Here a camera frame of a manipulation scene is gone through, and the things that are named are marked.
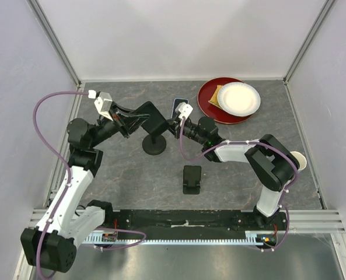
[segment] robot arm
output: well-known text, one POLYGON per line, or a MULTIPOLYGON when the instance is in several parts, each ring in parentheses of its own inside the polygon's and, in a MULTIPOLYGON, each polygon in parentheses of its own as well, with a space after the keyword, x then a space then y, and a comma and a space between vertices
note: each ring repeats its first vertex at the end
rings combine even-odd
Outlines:
MULTIPOLYGON (((263 184, 261 196, 254 207, 254 211, 260 215, 260 225, 268 223, 275 213, 279 211, 278 203, 284 187, 294 177, 295 173, 292 166, 280 157, 279 154, 260 145, 250 145, 247 143, 228 145, 230 141, 218 135, 218 127, 213 119, 202 117, 197 125, 191 122, 189 116, 192 112, 192 107, 188 104, 181 103, 177 107, 176 112, 178 113, 177 118, 170 122, 171 131, 174 131, 176 138, 180 135, 179 131, 184 118, 186 121, 184 122, 183 135, 202 144, 203 152, 218 144, 227 143, 227 145, 218 146, 205 154, 208 160, 213 162, 246 162, 251 165, 258 179, 263 184)), ((298 170, 302 170, 306 166, 306 159, 303 155, 299 152, 290 152, 270 134, 263 136, 261 139, 248 142, 262 142, 279 150, 292 161, 298 170)))
POLYGON ((90 233, 100 225, 110 226, 113 223, 111 203, 96 200, 91 201, 82 215, 72 222, 80 198, 95 177, 102 161, 103 152, 94 147, 117 132, 128 138, 148 120, 149 114, 117 105, 108 93, 91 90, 89 97, 96 99, 95 106, 100 119, 93 125, 76 118, 67 126, 70 150, 68 164, 72 173, 69 188, 61 198, 68 180, 66 173, 45 215, 34 229, 25 229, 21 235, 21 243, 30 265, 36 265, 38 241, 47 225, 40 252, 41 267, 67 272, 74 262, 77 248, 90 233))
MULTIPOLYGON (((200 118, 198 124, 189 119, 193 108, 185 103, 178 106, 178 116, 165 120, 158 109, 146 102, 136 110, 123 108, 112 101, 108 93, 89 91, 89 97, 95 99, 95 107, 100 115, 97 124, 76 118, 67 126, 70 157, 68 164, 72 178, 69 188, 63 197, 67 185, 66 178, 62 182, 58 194, 48 208, 46 214, 34 229, 25 229, 21 235, 22 246, 30 265, 36 265, 38 241, 48 225, 40 252, 41 267, 67 272, 75 259, 76 249, 87 236, 98 226, 110 226, 113 222, 113 209, 109 202, 91 201, 84 213, 71 222, 79 200, 100 167, 103 152, 95 146, 120 132, 125 138, 140 126, 151 137, 158 137, 169 130, 179 138, 180 128, 183 135, 202 144, 202 151, 227 142, 218 135, 218 127, 208 117, 200 118)), ((264 142, 290 158, 299 168, 299 161, 272 135, 265 135, 256 142, 264 142)), ((261 217, 260 227, 273 219, 278 212, 278 201, 284 186, 293 178, 293 169, 280 156, 259 145, 222 145, 207 152, 205 157, 213 162, 248 162, 264 185, 261 197, 255 206, 255 213, 261 217)))

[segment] aluminum frame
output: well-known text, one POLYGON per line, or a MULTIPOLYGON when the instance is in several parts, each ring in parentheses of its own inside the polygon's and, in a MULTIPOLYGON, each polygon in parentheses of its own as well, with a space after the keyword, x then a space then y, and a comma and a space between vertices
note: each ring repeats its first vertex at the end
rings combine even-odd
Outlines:
POLYGON ((328 13, 331 11, 335 2, 336 2, 336 0, 326 0, 326 2, 323 4, 323 7, 321 8, 316 20, 314 21, 314 23, 313 23, 312 27, 310 28, 304 42, 302 43, 299 51, 297 52, 296 57, 294 58, 291 66, 287 70, 287 73, 285 74, 284 81, 286 83, 288 83, 291 80, 291 77, 295 73, 301 60, 304 58, 308 48, 310 47, 311 43, 313 42, 314 38, 316 37, 320 27, 322 26, 324 20, 326 19, 328 13))
MULTIPOLYGON (((34 228, 37 222, 43 217, 46 209, 35 209, 29 223, 30 228, 34 228)), ((337 210, 290 210, 289 234, 343 234, 345 233, 340 214, 337 210)), ((273 231, 249 231, 249 233, 269 234, 273 231)))
MULTIPOLYGON (((77 88, 78 92, 83 92, 83 87, 78 86, 77 88)), ((72 119, 74 119, 79 110, 79 106, 81 105, 82 95, 76 95, 73 100, 73 105, 68 117, 68 122, 72 119)), ((61 143, 60 148, 58 150, 59 154, 64 157, 64 159, 67 159, 69 156, 69 143, 67 142, 67 132, 64 131, 62 137, 61 137, 61 143)), ((54 165, 54 168, 51 172, 51 176, 49 179, 49 188, 48 188, 48 194, 46 201, 44 203, 44 207, 47 207, 52 201, 60 187, 62 178, 64 177, 64 164, 59 160, 59 158, 56 160, 56 163, 54 165)))
POLYGON ((39 21, 40 25, 42 26, 45 34, 47 35, 49 41, 51 42, 52 46, 54 47, 57 55, 60 57, 62 63, 64 64, 65 68, 67 69, 71 79, 73 80, 74 84, 79 86, 81 84, 81 80, 79 79, 78 75, 76 74, 73 65, 71 64, 67 54, 65 53, 59 39, 57 38, 55 32, 53 31, 53 28, 51 27, 45 13, 43 12, 42 7, 39 4, 38 0, 27 0, 27 3, 31 7, 33 13, 35 14, 37 20, 39 21))
MULTIPOLYGON (((182 82, 182 81, 209 81, 218 78, 217 76, 207 77, 187 77, 187 78, 144 78, 144 79, 83 79, 82 83, 113 83, 113 82, 182 82)), ((237 76, 241 81, 283 81, 283 76, 268 76, 268 77, 249 77, 237 76)))
POLYGON ((20 257, 16 266, 13 280, 25 280, 30 279, 33 273, 34 267, 27 263, 25 253, 21 250, 20 257))
POLYGON ((316 168, 315 168, 315 165, 313 164, 313 161, 312 161, 312 157, 311 157, 312 153, 311 153, 311 150, 309 148, 309 145, 307 144, 306 135, 305 135, 305 132, 304 132, 304 130, 302 128, 302 125, 300 123, 300 120, 299 120, 299 117, 298 117, 295 105, 293 103, 293 98, 291 96, 291 92, 289 91, 288 83, 285 82, 284 86, 285 86, 285 90, 287 92, 289 104, 291 105, 292 114, 293 114, 293 116, 295 118, 295 121, 296 121, 297 130, 299 131, 299 135, 300 135, 301 142, 302 142, 302 147, 305 150, 305 156, 306 156, 306 160, 307 160, 307 165, 310 167, 310 172, 311 172, 312 177, 313 177, 314 185, 315 185, 316 190, 318 192, 320 203, 321 203, 323 209, 327 209, 327 205, 324 202, 324 198, 323 198, 323 196, 321 194, 321 189, 320 189, 320 186, 319 186, 318 176, 317 176, 317 174, 315 172, 316 168))
POLYGON ((331 234, 336 256, 346 280, 346 234, 331 234))

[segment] black round stand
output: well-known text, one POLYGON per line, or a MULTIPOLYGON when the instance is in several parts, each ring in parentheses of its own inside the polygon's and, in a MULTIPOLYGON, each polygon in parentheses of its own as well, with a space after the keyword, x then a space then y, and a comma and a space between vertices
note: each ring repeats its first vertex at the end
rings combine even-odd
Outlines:
POLYGON ((166 140, 162 135, 156 138, 151 137, 149 134, 143 139, 142 147, 144 152, 151 156, 157 156, 166 149, 166 140))

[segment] purple cable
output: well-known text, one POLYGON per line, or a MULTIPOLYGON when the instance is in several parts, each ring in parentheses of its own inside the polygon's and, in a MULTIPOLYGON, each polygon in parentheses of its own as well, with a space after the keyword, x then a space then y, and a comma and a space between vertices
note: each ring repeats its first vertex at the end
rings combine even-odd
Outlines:
POLYGON ((133 246, 136 246, 140 243, 142 243, 146 238, 147 238, 147 235, 144 233, 144 232, 139 232, 139 231, 136 231, 136 230, 128 230, 128 229, 109 229, 109 228, 105 228, 105 227, 99 227, 97 229, 105 229, 105 230, 112 230, 114 232, 126 232, 126 233, 133 233, 133 234, 136 234, 136 235, 143 235, 143 238, 137 242, 134 242, 134 243, 131 243, 129 245, 125 245, 125 246, 122 246, 122 247, 110 247, 110 248, 101 248, 99 246, 95 246, 95 248, 101 250, 102 251, 113 251, 113 250, 121 250, 121 249, 126 249, 126 248, 130 248, 130 247, 133 247, 133 246))
MULTIPOLYGON (((298 177, 299 177, 299 172, 297 170, 297 167, 295 166, 295 164, 293 163, 293 161, 291 161, 285 154, 283 154, 280 150, 278 149, 275 149, 274 147, 270 146, 270 145, 267 145, 265 143, 262 143, 262 142, 256 142, 256 141, 230 141, 230 142, 225 142, 225 143, 219 143, 218 145, 215 145, 209 149, 207 149, 205 152, 203 152, 202 154, 200 154, 198 157, 195 157, 194 159, 190 159, 186 156, 185 152, 184 152, 184 149, 183 149, 183 129, 184 129, 184 123, 186 122, 186 118, 183 117, 182 119, 182 124, 181 124, 181 127, 180 127, 180 133, 179 133, 179 145, 180 145, 180 152, 182 154, 182 157, 185 159, 185 160, 188 160, 188 161, 194 161, 194 160, 198 160, 200 159, 201 157, 203 157, 206 153, 218 148, 218 147, 221 147, 221 146, 226 146, 226 145, 258 145, 258 146, 263 146, 267 149, 270 149, 272 150, 273 152, 277 153, 278 155, 280 155, 283 159, 285 159, 289 165, 291 165, 291 167, 293 168, 293 171, 295 172, 295 176, 293 177, 293 179, 288 183, 288 185, 286 185, 284 187, 284 190, 283 190, 283 193, 281 194, 280 196, 280 199, 279 199, 279 202, 278 204, 280 205, 283 198, 284 198, 284 195, 285 195, 285 191, 292 185, 294 184, 298 177)), ((279 247, 280 244, 282 244, 287 236, 287 233, 288 233, 288 230, 289 230, 289 212, 288 212, 288 208, 287 207, 284 207, 285 208, 285 213, 286 213, 286 218, 287 218, 287 228, 286 228, 286 231, 283 235, 283 238, 282 240, 273 248, 273 249, 276 249, 279 247)))
MULTIPOLYGON (((64 164, 65 169, 67 170, 67 173, 68 173, 68 182, 65 185, 65 188, 64 188, 62 194, 60 195, 55 207, 53 208, 52 212, 50 213, 50 216, 48 217, 49 219, 52 219, 54 217, 54 215, 57 211, 57 208, 59 207, 62 199, 64 198, 65 194, 67 193, 67 191, 69 189, 68 184, 71 182, 71 179, 72 179, 72 172, 70 170, 69 165, 67 164, 67 161, 46 141, 46 139, 43 137, 42 133, 40 132, 38 124, 37 124, 37 112, 38 112, 39 106, 48 98, 53 97, 53 96, 57 96, 57 95, 88 95, 88 92, 55 92, 55 93, 51 93, 47 96, 44 96, 42 99, 40 99, 38 101, 38 103, 35 105, 35 108, 33 111, 33 124, 34 124, 35 131, 37 132, 39 138, 42 140, 42 142, 45 144, 45 146, 48 147, 48 149, 50 149, 50 151, 52 151, 52 153, 54 153, 59 158, 59 160, 62 161, 62 163, 64 164)), ((41 266, 40 266, 40 254, 41 254, 41 250, 42 250, 43 240, 44 240, 44 236, 46 235, 49 226, 50 226, 50 223, 47 220, 46 225, 45 225, 45 227, 42 231, 42 234, 39 238, 38 248, 37 248, 37 258, 36 258, 37 272, 38 272, 39 277, 43 280, 51 279, 55 274, 55 271, 54 271, 50 276, 48 276, 48 277, 44 276, 42 273, 41 266)))

